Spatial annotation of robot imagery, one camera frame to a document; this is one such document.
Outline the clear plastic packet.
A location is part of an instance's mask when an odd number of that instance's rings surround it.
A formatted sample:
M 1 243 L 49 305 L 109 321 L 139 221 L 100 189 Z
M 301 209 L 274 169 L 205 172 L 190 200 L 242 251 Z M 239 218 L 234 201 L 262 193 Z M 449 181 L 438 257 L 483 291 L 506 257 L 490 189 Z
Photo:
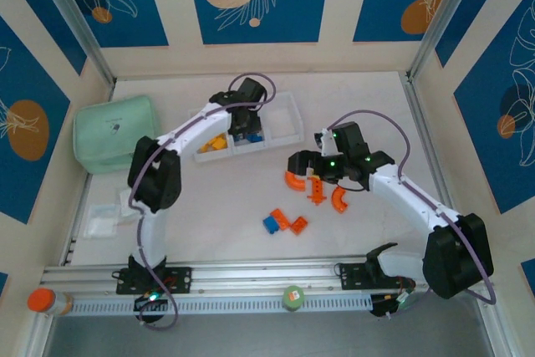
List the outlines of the clear plastic packet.
M 84 238 L 111 238 L 116 234 L 118 209 L 115 204 L 92 205 L 84 229 Z

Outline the jar with orange lid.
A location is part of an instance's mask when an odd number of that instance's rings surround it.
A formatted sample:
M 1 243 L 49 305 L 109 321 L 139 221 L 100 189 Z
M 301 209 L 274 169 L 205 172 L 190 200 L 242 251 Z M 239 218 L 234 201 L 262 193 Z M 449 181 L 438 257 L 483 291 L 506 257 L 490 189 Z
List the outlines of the jar with orange lid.
M 60 316 L 72 310 L 74 299 L 68 293 L 37 288 L 28 296 L 27 306 L 35 313 Z

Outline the black base electronics box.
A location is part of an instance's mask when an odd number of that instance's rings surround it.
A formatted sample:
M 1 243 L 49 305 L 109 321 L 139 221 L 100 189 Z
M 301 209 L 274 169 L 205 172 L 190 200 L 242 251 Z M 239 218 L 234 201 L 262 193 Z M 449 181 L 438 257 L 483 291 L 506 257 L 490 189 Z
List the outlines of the black base electronics box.
M 413 299 L 412 293 L 412 290 L 402 290 L 400 293 L 373 294 L 371 313 L 378 318 L 390 318 L 394 314 L 399 314 L 409 308 Z
M 142 324 L 153 324 L 164 317 L 159 312 L 167 310 L 168 301 L 157 291 L 148 292 L 134 301 L 135 317 Z

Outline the aluminium side rail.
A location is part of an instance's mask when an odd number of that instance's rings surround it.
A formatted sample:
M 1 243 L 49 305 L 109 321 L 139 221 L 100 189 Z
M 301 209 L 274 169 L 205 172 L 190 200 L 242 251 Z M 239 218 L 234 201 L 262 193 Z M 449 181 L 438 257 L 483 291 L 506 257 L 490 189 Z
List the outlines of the aluminium side rail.
M 431 125 L 425 116 L 417 88 L 414 84 L 408 83 L 404 74 L 400 75 L 400 82 L 410 112 L 410 115 L 400 123 L 410 142 L 410 155 L 402 172 L 411 181 L 411 185 L 430 201 L 458 211 L 460 207 L 455 204 L 446 174 L 442 171 L 436 142 L 432 138 Z M 395 209 L 410 224 L 414 233 L 402 242 L 402 246 L 422 258 L 431 232 L 430 224 L 435 218 L 431 214 L 431 208 L 418 196 L 407 189 L 404 192 L 409 196 L 410 205 L 397 206 Z
M 79 238 L 79 230 L 84 220 L 84 211 L 86 202 L 89 195 L 89 190 L 91 187 L 92 175 L 87 174 L 84 179 L 84 185 L 79 194 L 78 203 L 74 209 L 74 215 L 67 232 L 66 239 L 64 241 L 63 250 L 59 257 L 59 266 L 68 266 L 71 264 L 74 250 L 77 245 Z

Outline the orange curved lego piece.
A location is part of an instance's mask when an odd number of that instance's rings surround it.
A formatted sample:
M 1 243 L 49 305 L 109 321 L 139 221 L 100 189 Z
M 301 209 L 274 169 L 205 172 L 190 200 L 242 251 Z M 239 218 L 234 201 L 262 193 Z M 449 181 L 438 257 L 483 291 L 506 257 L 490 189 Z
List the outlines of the orange curved lego piece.
M 284 180 L 288 188 L 293 191 L 304 192 L 306 191 L 306 180 L 296 176 L 290 171 L 286 171 L 284 175 Z
M 331 205 L 335 211 L 342 214 L 346 212 L 348 204 L 344 200 L 346 190 L 340 186 L 337 186 L 331 194 Z

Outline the aluminium frame post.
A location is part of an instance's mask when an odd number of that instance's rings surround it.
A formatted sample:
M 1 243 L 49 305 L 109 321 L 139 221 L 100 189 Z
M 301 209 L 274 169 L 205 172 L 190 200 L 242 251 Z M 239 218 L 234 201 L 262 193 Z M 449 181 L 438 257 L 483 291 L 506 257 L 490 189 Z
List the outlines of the aluminium frame post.
M 435 16 L 421 40 L 418 51 L 406 72 L 409 84 L 413 84 L 424 68 L 436 45 L 445 32 L 461 0 L 442 0 Z
M 116 77 L 75 0 L 52 1 L 60 12 L 63 20 L 69 26 L 70 31 L 75 36 L 84 53 L 93 62 L 100 77 L 107 84 L 109 89 L 113 89 L 115 87 Z

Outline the green round tape roll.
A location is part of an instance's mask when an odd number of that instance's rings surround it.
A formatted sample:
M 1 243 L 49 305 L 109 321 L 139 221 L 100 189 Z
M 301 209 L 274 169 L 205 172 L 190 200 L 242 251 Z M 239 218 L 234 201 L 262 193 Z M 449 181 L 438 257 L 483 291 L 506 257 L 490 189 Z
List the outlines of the green round tape roll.
M 299 310 L 305 301 L 304 291 L 297 285 L 290 285 L 283 291 L 283 307 L 290 312 Z

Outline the mint green fabric pouch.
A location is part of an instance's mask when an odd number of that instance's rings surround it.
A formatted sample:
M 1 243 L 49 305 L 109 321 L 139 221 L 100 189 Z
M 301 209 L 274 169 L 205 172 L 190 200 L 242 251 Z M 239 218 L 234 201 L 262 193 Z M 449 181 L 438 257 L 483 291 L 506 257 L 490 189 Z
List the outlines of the mint green fabric pouch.
M 146 95 L 91 105 L 74 117 L 74 156 L 92 175 L 128 170 L 137 141 L 156 138 L 160 132 L 155 107 Z

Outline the orange cross-shaped lego piece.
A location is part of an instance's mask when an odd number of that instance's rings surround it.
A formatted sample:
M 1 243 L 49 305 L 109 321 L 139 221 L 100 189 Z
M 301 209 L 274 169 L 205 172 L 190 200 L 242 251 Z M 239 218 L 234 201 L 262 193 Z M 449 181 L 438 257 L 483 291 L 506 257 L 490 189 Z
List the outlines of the orange cross-shaped lego piece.
M 318 176 L 309 176 L 307 180 L 310 182 L 310 193 L 307 195 L 307 198 L 315 206 L 319 206 L 326 200 L 324 182 Z

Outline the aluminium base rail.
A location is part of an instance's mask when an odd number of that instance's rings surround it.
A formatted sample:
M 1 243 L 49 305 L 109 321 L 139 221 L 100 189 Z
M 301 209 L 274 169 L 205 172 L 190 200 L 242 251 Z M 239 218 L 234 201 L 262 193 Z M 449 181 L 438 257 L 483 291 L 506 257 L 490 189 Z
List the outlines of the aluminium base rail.
M 333 258 L 298 258 L 232 261 L 219 263 L 167 263 L 167 268 L 192 269 L 190 295 L 253 294 L 270 295 L 289 285 L 297 285 L 312 293 L 342 292 L 334 268 L 337 263 L 365 263 L 364 256 Z M 39 285 L 72 295 L 113 295 L 116 280 L 112 272 L 123 265 L 46 267 Z M 386 293 L 394 289 L 353 290 Z

